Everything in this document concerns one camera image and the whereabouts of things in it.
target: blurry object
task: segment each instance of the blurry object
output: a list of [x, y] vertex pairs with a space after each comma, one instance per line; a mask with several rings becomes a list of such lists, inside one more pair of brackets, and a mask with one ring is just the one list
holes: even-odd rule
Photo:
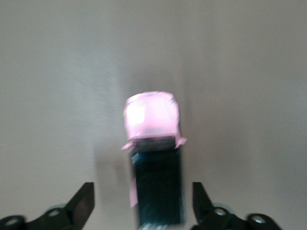
[[200, 182], [193, 183], [193, 210], [198, 225], [191, 230], [282, 230], [264, 214], [238, 218], [223, 207], [214, 207]]
[[124, 110], [128, 143], [123, 149], [158, 150], [179, 148], [178, 104], [168, 92], [144, 92], [130, 97]]
[[130, 201], [141, 229], [184, 222], [178, 104], [168, 92], [144, 92], [124, 110], [132, 173]]
[[0, 230], [81, 230], [94, 209], [94, 183], [85, 183], [64, 208], [52, 208], [26, 223], [23, 216], [0, 220]]

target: gray background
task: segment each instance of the gray background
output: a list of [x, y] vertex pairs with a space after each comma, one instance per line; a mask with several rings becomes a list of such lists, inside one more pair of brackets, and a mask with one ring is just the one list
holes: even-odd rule
[[1, 0], [0, 218], [40, 216], [86, 181], [85, 230], [135, 229], [125, 100], [172, 92], [183, 177], [237, 215], [307, 229], [307, 2]]

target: metal screw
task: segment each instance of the metal screw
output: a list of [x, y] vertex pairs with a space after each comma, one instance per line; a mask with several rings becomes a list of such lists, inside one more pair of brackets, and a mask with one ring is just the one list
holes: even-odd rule
[[252, 216], [252, 220], [259, 223], [259, 224], [264, 224], [265, 220], [264, 218], [260, 217], [260, 216]]
[[59, 211], [56, 209], [56, 210], [50, 212], [50, 213], [48, 214], [48, 216], [54, 217], [54, 216], [56, 216], [57, 214], [59, 214]]
[[17, 218], [13, 218], [13, 219], [10, 219], [8, 222], [6, 222], [4, 225], [5, 226], [10, 226], [10, 225], [16, 224], [17, 222], [18, 222], [18, 219]]
[[216, 209], [214, 210], [214, 212], [215, 212], [217, 215], [219, 215], [219, 216], [224, 216], [224, 215], [226, 215], [226, 212], [225, 212], [223, 209], [221, 209], [221, 208], [216, 208]]

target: black mechanical part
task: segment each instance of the black mechanical part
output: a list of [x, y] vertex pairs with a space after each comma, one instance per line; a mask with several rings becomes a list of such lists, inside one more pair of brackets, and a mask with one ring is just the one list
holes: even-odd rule
[[191, 230], [282, 230], [264, 214], [249, 214], [242, 220], [225, 208], [214, 207], [200, 182], [193, 183], [193, 210], [198, 225]]
[[84, 183], [64, 208], [53, 208], [26, 223], [23, 216], [0, 220], [0, 230], [81, 230], [94, 209], [94, 183]]
[[144, 138], [133, 142], [135, 149], [141, 152], [171, 150], [176, 147], [174, 137], [167, 138]]

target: pink object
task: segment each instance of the pink object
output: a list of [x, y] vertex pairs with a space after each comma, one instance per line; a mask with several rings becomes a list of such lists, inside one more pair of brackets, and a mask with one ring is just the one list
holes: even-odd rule
[[186, 139], [180, 136], [178, 104], [168, 92], [144, 92], [130, 97], [124, 111], [128, 143], [122, 149], [147, 138], [175, 138], [176, 148]]
[[133, 178], [130, 184], [130, 206], [134, 207], [138, 203], [138, 194], [136, 191], [136, 179]]

